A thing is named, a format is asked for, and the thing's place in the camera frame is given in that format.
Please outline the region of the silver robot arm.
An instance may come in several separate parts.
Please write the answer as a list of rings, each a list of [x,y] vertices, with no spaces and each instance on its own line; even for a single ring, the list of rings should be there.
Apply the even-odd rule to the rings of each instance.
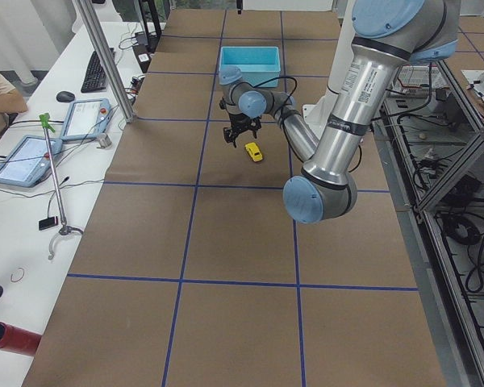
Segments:
[[[300,175],[283,188],[289,216],[317,223],[347,214],[357,200],[348,167],[386,88],[403,65],[433,63],[455,52],[460,10],[459,1],[355,2],[346,17],[355,31],[353,59],[321,135],[310,129],[289,94],[250,85],[235,65],[222,67],[221,106],[232,122],[224,139],[233,143],[252,129],[252,121],[273,116],[302,161]]]

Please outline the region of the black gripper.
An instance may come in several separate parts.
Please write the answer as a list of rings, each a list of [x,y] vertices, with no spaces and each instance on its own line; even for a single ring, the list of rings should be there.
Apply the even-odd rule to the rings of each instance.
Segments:
[[[245,114],[230,114],[231,127],[223,128],[223,138],[227,144],[236,146],[236,135],[251,131],[254,139],[257,138],[257,132],[261,129],[260,119],[251,119]]]

